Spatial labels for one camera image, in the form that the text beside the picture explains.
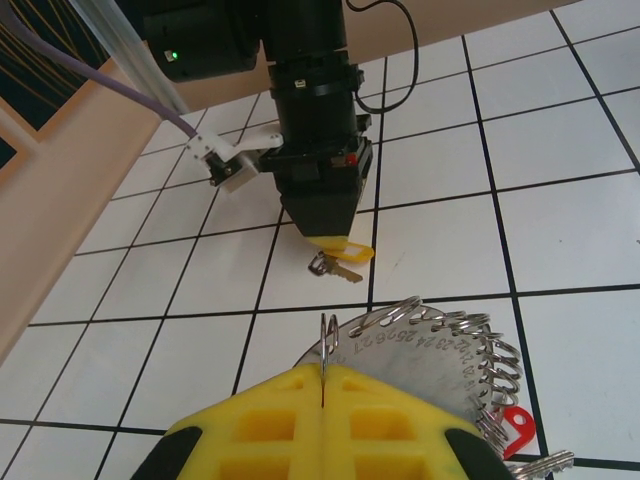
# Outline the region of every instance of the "key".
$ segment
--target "key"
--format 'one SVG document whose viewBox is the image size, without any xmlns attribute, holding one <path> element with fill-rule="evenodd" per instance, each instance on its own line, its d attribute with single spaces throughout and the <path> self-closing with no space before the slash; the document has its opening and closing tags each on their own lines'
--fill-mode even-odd
<svg viewBox="0 0 640 480">
<path fill-rule="evenodd" d="M 558 473 L 565 468 L 571 468 L 573 466 L 573 457 L 573 453 L 562 450 L 528 465 L 511 467 L 509 471 L 515 476 L 516 480 L 545 478 L 550 473 Z"/>
<path fill-rule="evenodd" d="M 325 259 L 327 273 L 329 275 L 337 275 L 338 277 L 344 278 L 351 283 L 358 283 L 363 280 L 362 275 L 359 275 L 356 272 L 353 272 L 348 268 L 340 265 L 337 258 L 325 255 Z"/>
<path fill-rule="evenodd" d="M 326 255 L 324 252 L 318 253 L 307 267 L 311 273 L 321 277 L 322 275 L 336 275 L 348 280 L 351 283 L 358 283 L 363 280 L 362 275 L 352 272 L 338 264 L 335 257 Z"/>
</svg>

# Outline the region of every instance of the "black cable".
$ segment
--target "black cable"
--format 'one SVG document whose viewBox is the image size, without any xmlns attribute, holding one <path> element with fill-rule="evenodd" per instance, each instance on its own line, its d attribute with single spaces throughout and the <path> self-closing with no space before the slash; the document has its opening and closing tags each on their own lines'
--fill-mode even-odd
<svg viewBox="0 0 640 480">
<path fill-rule="evenodd" d="M 390 112 L 391 110 L 395 110 L 404 102 L 406 102 L 411 96 L 411 94 L 413 93 L 413 89 L 416 88 L 416 84 L 418 83 L 418 74 L 420 71 L 419 70 L 420 52 L 418 51 L 419 49 L 418 32 L 416 31 L 416 25 L 413 23 L 413 18 L 411 17 L 411 13 L 407 9 L 407 7 L 405 7 L 399 0 L 376 0 L 375 2 L 370 3 L 369 5 L 366 5 L 364 7 L 356 7 L 353 3 L 351 3 L 351 0 L 345 0 L 345 2 L 347 4 L 347 7 L 349 7 L 350 10 L 358 13 L 369 10 L 370 8 L 376 7 L 382 3 L 390 3 L 398 7 L 402 11 L 402 13 L 404 13 L 404 16 L 407 17 L 407 21 L 409 22 L 409 28 L 411 29 L 411 37 L 413 39 L 413 77 L 411 78 L 411 85 L 409 85 L 409 91 L 407 91 L 407 94 L 404 96 L 404 98 L 397 101 L 393 105 L 389 105 L 388 107 L 383 107 L 383 108 L 369 107 L 362 101 L 357 91 L 355 94 L 356 103 L 362 110 L 364 110 L 367 113 L 380 115 L 382 113 L 387 113 L 387 112 Z"/>
</svg>

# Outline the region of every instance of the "brass key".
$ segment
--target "brass key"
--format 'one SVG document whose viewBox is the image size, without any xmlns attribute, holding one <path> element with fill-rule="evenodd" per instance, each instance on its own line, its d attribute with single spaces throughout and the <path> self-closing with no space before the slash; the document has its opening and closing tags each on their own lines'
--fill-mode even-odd
<svg viewBox="0 0 640 480">
<path fill-rule="evenodd" d="M 338 264 L 338 259 L 326 255 L 324 252 L 318 253 L 309 264 L 309 271 L 318 277 L 329 274 L 342 277 L 351 283 L 358 283 L 363 280 L 362 275 L 352 272 Z"/>
</svg>

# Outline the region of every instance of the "beige wall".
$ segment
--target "beige wall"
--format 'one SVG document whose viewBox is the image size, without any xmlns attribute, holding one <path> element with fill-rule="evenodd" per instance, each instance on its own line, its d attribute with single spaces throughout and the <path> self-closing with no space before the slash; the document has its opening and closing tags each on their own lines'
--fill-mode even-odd
<svg viewBox="0 0 640 480">
<path fill-rule="evenodd" d="M 421 45 L 542 12 L 577 0 L 403 0 L 418 30 Z M 354 0 L 365 5 L 370 0 Z M 411 48 L 407 21 L 398 10 L 383 4 L 367 12 L 345 11 L 349 55 L 364 63 Z M 429 65 L 420 68 L 428 69 Z M 269 77 L 264 56 L 252 72 L 176 85 L 193 110 L 265 91 Z"/>
<path fill-rule="evenodd" d="M 44 143 L 0 113 L 0 125 L 32 151 L 0 187 L 0 362 L 158 124 L 104 88 Z"/>
</svg>

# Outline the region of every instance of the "yellow foam holder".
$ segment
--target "yellow foam holder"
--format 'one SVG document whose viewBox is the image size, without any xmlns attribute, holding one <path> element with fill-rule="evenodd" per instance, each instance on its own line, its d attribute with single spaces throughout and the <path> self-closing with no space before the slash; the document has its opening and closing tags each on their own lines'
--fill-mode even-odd
<svg viewBox="0 0 640 480">
<path fill-rule="evenodd" d="M 302 365 L 176 423 L 155 465 L 153 452 L 145 461 L 148 476 L 143 464 L 133 478 L 467 480 L 449 429 L 479 436 L 472 424 L 354 370 L 329 366 L 323 388 L 319 366 Z M 195 432 L 191 443 L 179 440 L 184 432 Z M 163 441 L 171 448 L 159 448 Z M 169 468 L 162 451 L 172 452 L 175 477 L 149 474 Z"/>
</svg>

